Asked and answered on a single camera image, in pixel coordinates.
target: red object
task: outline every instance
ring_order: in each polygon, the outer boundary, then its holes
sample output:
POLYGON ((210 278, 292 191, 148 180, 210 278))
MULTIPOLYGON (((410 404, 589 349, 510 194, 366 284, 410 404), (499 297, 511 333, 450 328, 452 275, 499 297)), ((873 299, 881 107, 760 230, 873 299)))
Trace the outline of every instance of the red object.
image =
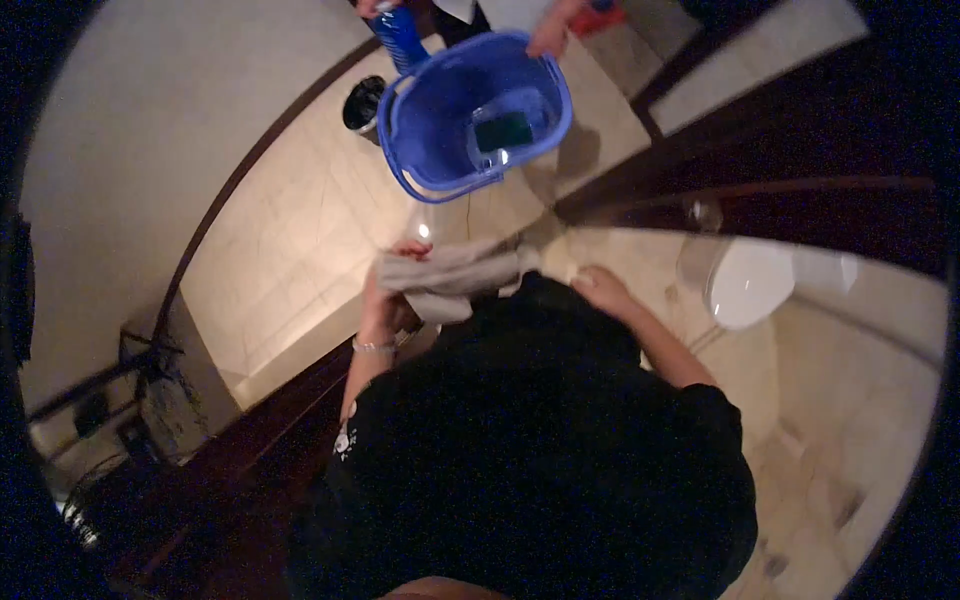
POLYGON ((586 5, 573 17, 568 27, 576 37, 583 39, 626 20, 627 14, 619 6, 609 11, 597 12, 590 5, 586 5))

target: bracelet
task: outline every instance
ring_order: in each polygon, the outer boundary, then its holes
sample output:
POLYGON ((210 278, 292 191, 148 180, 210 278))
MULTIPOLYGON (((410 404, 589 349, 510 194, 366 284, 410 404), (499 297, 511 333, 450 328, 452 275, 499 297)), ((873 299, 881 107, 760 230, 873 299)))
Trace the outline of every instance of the bracelet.
POLYGON ((353 351, 377 354, 393 354, 396 352, 396 344, 361 344, 357 342, 357 336, 353 336, 353 351))

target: white toilet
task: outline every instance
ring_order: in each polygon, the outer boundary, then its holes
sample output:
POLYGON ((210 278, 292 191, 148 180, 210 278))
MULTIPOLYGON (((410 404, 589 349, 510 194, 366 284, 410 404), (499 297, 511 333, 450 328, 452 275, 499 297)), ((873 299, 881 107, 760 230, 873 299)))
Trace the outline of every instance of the white toilet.
POLYGON ((725 329, 743 329, 769 317, 798 284, 846 294, 856 281, 850 254, 752 238, 690 238, 677 272, 703 290, 713 319, 725 329))

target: rag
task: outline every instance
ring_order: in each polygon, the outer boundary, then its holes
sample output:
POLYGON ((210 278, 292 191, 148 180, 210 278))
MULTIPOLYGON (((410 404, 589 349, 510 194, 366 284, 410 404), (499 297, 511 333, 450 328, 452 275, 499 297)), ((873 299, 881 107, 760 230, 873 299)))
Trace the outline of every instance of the rag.
POLYGON ((426 323, 459 323, 473 314, 471 297, 517 285, 539 264, 531 246, 483 240, 434 248, 420 262, 384 253, 377 283, 402 293, 426 323))

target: mop bucket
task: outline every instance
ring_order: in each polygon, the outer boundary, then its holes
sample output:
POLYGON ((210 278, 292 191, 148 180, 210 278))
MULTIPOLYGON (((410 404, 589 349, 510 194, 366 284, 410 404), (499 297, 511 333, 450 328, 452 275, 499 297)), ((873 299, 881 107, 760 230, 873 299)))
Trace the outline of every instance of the mop bucket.
POLYGON ((377 135, 408 194, 428 204, 450 202, 503 181, 508 169, 564 139, 573 122, 570 90, 553 58, 527 56, 529 41, 520 32, 482 34, 387 88, 377 107, 377 135), (449 194, 426 197, 408 176, 449 194))

